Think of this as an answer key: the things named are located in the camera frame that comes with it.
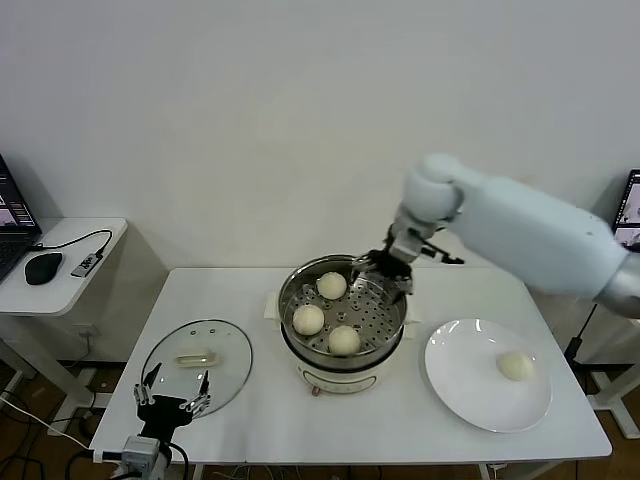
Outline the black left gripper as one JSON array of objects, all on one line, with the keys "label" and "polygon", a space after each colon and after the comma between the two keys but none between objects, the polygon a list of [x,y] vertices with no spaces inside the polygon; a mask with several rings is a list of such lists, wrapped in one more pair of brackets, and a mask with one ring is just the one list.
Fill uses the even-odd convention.
[{"label": "black left gripper", "polygon": [[164,395],[153,397],[152,387],[161,367],[162,363],[159,362],[144,374],[142,382],[134,386],[133,394],[137,403],[146,403],[137,406],[137,417],[143,422],[139,435],[159,441],[171,441],[176,429],[193,421],[193,413],[201,413],[208,408],[211,398],[209,371],[206,370],[199,376],[201,383],[197,395],[186,401]]}]

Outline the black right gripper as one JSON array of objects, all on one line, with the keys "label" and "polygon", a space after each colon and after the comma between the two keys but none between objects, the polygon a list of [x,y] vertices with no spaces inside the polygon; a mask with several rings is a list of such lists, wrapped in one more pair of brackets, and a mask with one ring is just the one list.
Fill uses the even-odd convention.
[{"label": "black right gripper", "polygon": [[395,282],[392,304],[405,301],[414,292],[412,268],[409,264],[393,257],[387,250],[370,250],[353,259],[349,278],[356,280],[370,270],[378,272]]}]

